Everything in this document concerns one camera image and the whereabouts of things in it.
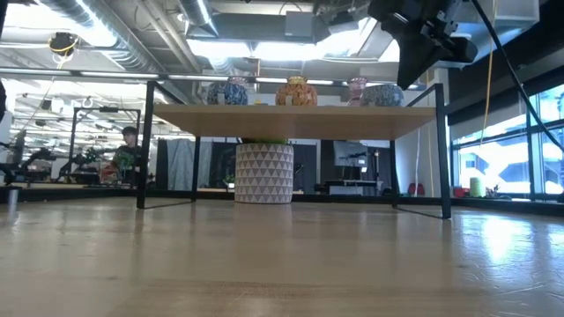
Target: desk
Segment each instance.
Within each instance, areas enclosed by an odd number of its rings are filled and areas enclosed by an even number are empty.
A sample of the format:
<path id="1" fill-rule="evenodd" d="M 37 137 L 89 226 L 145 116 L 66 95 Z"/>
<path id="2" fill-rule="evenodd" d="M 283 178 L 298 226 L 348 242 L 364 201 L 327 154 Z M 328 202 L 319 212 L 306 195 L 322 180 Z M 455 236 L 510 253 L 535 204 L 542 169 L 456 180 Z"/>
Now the desk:
<path id="1" fill-rule="evenodd" d="M 442 84 L 427 89 L 407 107 L 293 107 L 293 106 L 220 106 L 156 104 L 158 88 L 173 100 L 181 102 L 154 81 L 147 83 L 145 125 L 141 150 L 141 174 L 145 175 L 149 156 L 153 114 L 181 130 L 196 136 L 192 201 L 197 194 L 197 170 L 201 136 L 314 138 L 327 140 L 390 140 L 390 167 L 396 171 L 395 140 L 436 120 L 441 176 L 442 217 L 450 218 L 449 160 L 446 139 L 446 112 Z M 436 107 L 412 107 L 429 93 L 435 92 Z M 392 173 L 392 205 L 397 207 L 397 174 Z M 137 193 L 137 207 L 145 207 L 143 180 Z"/>

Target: shelf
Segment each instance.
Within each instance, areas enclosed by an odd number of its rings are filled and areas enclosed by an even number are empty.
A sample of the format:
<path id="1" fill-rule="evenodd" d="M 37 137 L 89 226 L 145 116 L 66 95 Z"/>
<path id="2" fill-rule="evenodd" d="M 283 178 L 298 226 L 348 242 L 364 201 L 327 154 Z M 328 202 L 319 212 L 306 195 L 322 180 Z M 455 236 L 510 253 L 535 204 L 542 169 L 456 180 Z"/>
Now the shelf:
<path id="1" fill-rule="evenodd" d="M 195 136 L 395 140 L 435 118 L 432 107 L 155 105 Z"/>

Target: pink vase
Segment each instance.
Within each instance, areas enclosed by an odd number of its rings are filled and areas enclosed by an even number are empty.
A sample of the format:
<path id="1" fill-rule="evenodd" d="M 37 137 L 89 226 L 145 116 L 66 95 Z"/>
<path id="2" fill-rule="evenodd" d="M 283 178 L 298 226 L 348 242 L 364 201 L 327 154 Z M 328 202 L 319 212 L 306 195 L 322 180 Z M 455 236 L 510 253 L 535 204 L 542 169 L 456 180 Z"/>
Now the pink vase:
<path id="1" fill-rule="evenodd" d="M 351 93 L 351 98 L 346 104 L 349 107 L 360 107 L 360 97 L 362 96 L 362 91 L 367 86 L 368 79 L 364 77 L 351 78 L 348 81 L 349 91 Z"/>

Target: dark hair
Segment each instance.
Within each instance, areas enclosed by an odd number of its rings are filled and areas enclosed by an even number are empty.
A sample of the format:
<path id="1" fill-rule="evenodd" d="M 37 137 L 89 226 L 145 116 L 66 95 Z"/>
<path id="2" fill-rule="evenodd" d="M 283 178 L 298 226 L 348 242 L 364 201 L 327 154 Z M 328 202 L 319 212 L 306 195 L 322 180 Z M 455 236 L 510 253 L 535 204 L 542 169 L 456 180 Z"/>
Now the dark hair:
<path id="1" fill-rule="evenodd" d="M 123 136 L 129 136 L 129 135 L 136 136 L 137 135 L 137 129 L 135 129 L 133 127 L 125 127 L 122 130 L 122 134 L 123 134 Z"/>

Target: planter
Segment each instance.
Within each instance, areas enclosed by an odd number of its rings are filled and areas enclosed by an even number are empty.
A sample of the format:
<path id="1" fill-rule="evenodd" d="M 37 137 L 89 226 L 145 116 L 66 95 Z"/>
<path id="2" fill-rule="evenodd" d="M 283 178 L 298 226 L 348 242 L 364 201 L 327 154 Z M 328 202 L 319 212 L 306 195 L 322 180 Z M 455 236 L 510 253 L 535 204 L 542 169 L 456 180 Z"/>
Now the planter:
<path id="1" fill-rule="evenodd" d="M 236 202 L 290 203 L 292 192 L 293 147 L 291 145 L 237 145 Z"/>

